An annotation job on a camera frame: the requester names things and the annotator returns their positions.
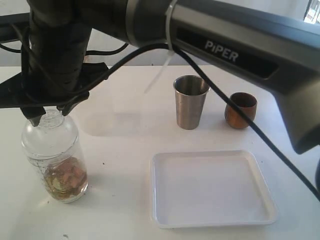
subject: stainless steel cup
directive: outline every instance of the stainless steel cup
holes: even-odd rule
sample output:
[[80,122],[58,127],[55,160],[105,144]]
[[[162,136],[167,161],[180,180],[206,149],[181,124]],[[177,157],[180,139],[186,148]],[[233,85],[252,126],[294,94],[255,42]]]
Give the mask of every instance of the stainless steel cup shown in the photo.
[[180,128],[193,130],[199,126],[209,86],[198,76],[182,76],[174,81],[176,122]]

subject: brown cup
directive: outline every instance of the brown cup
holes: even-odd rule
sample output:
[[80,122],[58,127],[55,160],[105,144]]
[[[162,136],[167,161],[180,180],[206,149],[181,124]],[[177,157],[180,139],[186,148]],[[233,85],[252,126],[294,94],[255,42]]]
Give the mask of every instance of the brown cup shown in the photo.
[[[231,101],[234,102],[252,121],[255,120],[257,113],[257,99],[245,92],[236,92],[231,95]],[[224,117],[230,127],[234,129],[245,129],[249,127],[247,122],[236,113],[229,105],[226,106]]]

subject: table surface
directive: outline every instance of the table surface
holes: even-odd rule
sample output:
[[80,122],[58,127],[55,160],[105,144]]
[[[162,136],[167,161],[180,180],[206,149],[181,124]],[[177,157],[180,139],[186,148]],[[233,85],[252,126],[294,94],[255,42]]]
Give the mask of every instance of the table surface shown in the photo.
[[[255,122],[314,183],[320,148],[297,155],[273,96],[214,66],[202,69],[228,95],[256,96]],[[52,199],[21,148],[25,123],[19,109],[0,110],[0,239],[2,240],[319,240],[320,204],[252,129],[234,130],[224,120],[225,104],[208,93],[199,127],[176,124],[173,81],[195,74],[188,66],[168,66],[144,93],[158,66],[125,66],[91,93],[71,114],[80,124],[89,187],[70,204]],[[0,67],[0,81],[20,71]],[[106,122],[105,135],[93,136]],[[268,226],[159,229],[151,220],[149,162],[157,153],[246,150],[253,153],[278,207]]]

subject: piper logo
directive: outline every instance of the piper logo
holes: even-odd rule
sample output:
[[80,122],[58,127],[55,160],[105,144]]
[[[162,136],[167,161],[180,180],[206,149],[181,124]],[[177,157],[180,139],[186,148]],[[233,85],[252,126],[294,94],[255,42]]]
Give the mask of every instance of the piper logo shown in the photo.
[[229,48],[223,47],[220,44],[215,44],[214,42],[207,40],[205,47],[205,50],[210,51],[214,53],[219,58],[224,58],[228,61],[236,62],[237,58],[239,57],[239,53],[232,51]]

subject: plastic tray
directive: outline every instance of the plastic tray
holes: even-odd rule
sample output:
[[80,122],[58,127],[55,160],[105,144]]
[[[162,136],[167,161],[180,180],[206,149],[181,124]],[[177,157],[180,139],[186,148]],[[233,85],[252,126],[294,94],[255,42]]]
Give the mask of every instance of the plastic tray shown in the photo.
[[275,203],[249,152],[159,153],[150,173],[152,217],[162,229],[277,220]]

